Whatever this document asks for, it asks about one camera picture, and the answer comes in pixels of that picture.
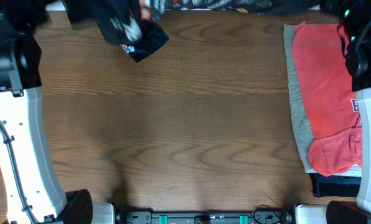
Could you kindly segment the black orange-patterned jersey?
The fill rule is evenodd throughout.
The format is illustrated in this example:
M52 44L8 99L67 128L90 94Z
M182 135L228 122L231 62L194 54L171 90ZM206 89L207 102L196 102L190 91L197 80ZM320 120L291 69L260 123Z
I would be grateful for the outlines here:
M63 0L71 24L94 20L105 40L121 46L139 62L155 53L168 36L155 22L166 11L229 10L257 15L297 14L320 4L315 0Z

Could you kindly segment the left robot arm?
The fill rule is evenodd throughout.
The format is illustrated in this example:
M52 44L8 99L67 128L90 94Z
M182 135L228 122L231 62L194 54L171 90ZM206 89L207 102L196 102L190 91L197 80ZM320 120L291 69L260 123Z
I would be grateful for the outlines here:
M88 190L65 192L42 117L42 51L34 39L44 1L0 1L0 168L8 223L114 223L114 206Z

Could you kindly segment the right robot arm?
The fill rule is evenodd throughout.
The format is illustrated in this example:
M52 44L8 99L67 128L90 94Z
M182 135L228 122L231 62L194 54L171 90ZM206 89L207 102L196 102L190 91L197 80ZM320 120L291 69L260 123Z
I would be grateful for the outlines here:
M298 205L295 223L371 223L371 1L321 1L338 24L300 24L291 48L314 171L362 168L355 202Z

